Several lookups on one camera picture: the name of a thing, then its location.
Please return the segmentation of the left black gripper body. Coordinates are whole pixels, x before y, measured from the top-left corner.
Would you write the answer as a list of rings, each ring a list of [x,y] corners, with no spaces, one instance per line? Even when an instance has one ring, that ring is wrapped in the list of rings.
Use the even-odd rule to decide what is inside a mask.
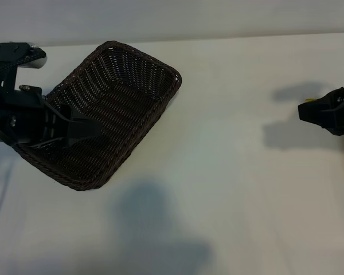
[[[39,87],[0,87],[0,142],[41,147],[68,135],[68,118],[42,98]]]

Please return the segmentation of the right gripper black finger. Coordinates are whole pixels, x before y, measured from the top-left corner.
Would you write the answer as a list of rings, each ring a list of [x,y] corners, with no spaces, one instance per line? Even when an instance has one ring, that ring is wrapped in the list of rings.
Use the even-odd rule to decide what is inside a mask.
[[[340,105],[342,98],[344,98],[344,87],[333,90],[321,98],[307,100],[298,106],[298,112],[303,114],[333,109]]]
[[[336,126],[334,119],[321,111],[299,108],[298,114],[300,120],[320,126],[332,135],[344,135],[344,127]]]

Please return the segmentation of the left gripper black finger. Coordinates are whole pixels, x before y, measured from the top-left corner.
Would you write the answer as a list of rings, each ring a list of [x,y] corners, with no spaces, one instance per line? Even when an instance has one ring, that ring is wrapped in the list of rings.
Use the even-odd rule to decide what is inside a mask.
[[[93,139],[101,135],[100,129],[86,129],[85,131],[70,131],[64,141],[65,147],[71,147],[74,144],[87,139]]]
[[[72,131],[100,131],[101,125],[98,121],[82,114],[73,107],[62,104],[60,105],[60,113],[71,121],[70,128]]]

